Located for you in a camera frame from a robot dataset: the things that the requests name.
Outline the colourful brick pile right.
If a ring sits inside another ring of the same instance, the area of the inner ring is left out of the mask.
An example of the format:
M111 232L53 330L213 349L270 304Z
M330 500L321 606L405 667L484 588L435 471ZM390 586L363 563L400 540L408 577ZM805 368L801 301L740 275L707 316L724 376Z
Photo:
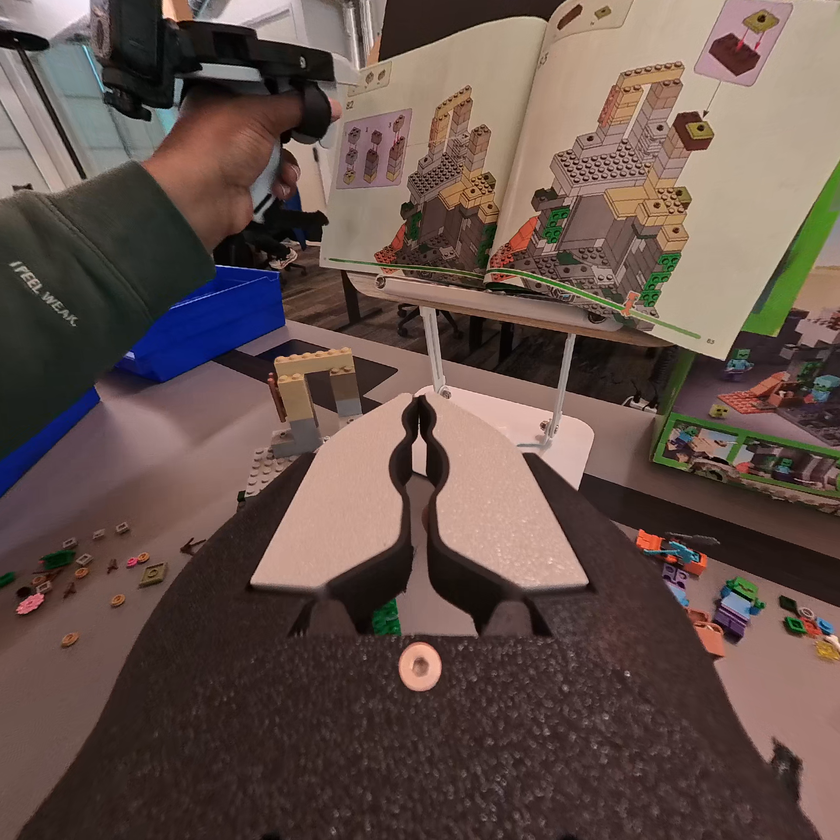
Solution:
M766 608L760 589L741 575L725 580L712 600L713 611L703 611L690 604L688 583L698 580L709 569L705 549L716 548L719 541L704 534L667 532L664 536L639 529L637 549L660 564L660 576L695 628L706 651L714 658L726 654L725 641L740 642L753 618ZM779 599L784 615L785 632L807 638L815 654L822 660L838 662L839 643L835 627L812 610L782 595Z

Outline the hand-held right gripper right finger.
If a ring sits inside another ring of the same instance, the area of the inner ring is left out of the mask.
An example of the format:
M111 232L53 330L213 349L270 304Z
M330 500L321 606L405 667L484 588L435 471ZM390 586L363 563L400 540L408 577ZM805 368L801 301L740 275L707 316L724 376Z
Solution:
M503 433L437 394L422 397L427 571L478 632L499 604L532 613L543 595L583 592L587 573L543 493L533 465Z

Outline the scatter of small brick pieces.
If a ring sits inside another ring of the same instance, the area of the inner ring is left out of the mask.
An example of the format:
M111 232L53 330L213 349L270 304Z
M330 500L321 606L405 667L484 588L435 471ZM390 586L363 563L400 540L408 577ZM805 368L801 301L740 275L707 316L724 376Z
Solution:
M2 656L30 648L71 648L91 636L120 634L206 543L199 538L137 542L121 522L111 537L65 540L19 576L2 574Z

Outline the open brick instruction booklet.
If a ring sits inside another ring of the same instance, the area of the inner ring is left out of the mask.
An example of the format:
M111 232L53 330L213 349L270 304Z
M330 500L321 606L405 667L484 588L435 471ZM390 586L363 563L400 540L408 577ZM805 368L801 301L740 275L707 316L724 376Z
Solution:
M563 2L362 71L322 266L572 307L723 359L838 192L838 2Z

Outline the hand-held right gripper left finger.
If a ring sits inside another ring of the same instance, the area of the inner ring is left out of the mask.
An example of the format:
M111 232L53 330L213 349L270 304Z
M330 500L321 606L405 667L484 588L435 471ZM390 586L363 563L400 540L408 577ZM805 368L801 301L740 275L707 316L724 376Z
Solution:
M417 426L417 401L403 393L304 458L251 586L341 602L355 623L403 592L413 565L406 484Z

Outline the green toy brick set box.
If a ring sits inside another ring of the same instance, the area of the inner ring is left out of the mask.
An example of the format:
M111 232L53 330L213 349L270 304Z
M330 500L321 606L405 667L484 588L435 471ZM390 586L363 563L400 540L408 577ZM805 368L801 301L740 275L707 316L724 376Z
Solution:
M653 463L838 516L838 192L824 228L773 334L740 332L725 362L680 363Z

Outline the large black panel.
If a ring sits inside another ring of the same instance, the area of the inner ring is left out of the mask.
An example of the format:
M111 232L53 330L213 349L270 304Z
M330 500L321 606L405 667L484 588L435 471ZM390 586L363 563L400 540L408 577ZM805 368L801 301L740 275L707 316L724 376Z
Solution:
M512 17L548 20L562 1L388 1L379 59L389 59L459 31Z

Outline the blue plastic bin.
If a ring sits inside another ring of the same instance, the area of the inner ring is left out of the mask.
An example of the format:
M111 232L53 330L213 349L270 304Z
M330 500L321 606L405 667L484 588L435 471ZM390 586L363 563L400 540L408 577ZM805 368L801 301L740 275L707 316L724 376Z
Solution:
M43 456L45 456L69 431L79 424L100 403L95 387L65 412L46 425L37 435L1 460L1 495L14 486Z
M276 271L217 266L211 281L154 322L114 367L167 382L285 322Z

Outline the person's left hand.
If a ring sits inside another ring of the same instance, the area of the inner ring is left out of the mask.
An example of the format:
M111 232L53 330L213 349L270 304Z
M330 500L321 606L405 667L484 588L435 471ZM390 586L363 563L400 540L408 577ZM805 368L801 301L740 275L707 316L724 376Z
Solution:
M142 167L212 252L251 221L251 186L302 115L297 92L247 95L201 81L187 92L174 127Z

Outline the toy brick model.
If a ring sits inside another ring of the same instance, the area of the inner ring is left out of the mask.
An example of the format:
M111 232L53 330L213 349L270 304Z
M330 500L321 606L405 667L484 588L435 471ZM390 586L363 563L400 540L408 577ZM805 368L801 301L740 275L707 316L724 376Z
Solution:
M274 366L269 385L276 404L282 407L286 426L271 450L274 461L286 467L277 480L290 490L291 497L297 486L295 480L306 469L303 459L316 454L330 438L364 414L350 349L279 356ZM402 634L396 597L361 623L367 620L375 635Z

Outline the white book stand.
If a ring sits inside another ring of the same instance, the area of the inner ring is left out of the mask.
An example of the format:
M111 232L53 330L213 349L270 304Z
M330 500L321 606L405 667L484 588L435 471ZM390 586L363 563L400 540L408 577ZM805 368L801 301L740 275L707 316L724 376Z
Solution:
M347 284L366 297L410 303L420 308L432 384L416 392L416 396L430 396L435 392L445 402L475 415L506 436L522 453L538 455L574 488L580 486L594 441L591 427L564 411L575 339L586 336L640 347L667 346L667 342L647 332L620 327L609 329L606 322L593 324L580 310L556 306L544 298L507 297L396 275L346 270L341 275ZM564 333L563 358L552 413L449 385L440 349L437 309L497 320L507 325L519 324Z

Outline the person's left forearm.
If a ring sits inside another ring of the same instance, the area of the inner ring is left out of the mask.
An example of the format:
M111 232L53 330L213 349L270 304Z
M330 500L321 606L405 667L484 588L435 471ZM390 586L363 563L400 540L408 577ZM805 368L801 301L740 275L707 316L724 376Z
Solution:
M138 162L62 192L4 198L2 458L214 276L209 252Z

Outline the grey desk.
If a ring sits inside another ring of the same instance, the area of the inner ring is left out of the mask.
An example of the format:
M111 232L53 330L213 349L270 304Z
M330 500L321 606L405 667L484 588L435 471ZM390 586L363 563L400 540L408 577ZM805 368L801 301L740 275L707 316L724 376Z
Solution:
M211 536L233 516L250 456L278 427L264 386L210 362L162 385L113 372L101 403L2 498L2 571L22 574L64 539L115 534L127 522L156 546ZM785 593L838 622L838 520L732 490L648 462L654 418L571 393L565 412L594 444L581 489L630 533L665 530L717 537L711 582L735 570L759 584L767 610L717 669L742 725L769 754L776 737L804 760L801 803L824 838L838 838L838 664L822 662L781 626ZM2 838L15 838L97 722L146 616L122 632L68 648L2 656Z

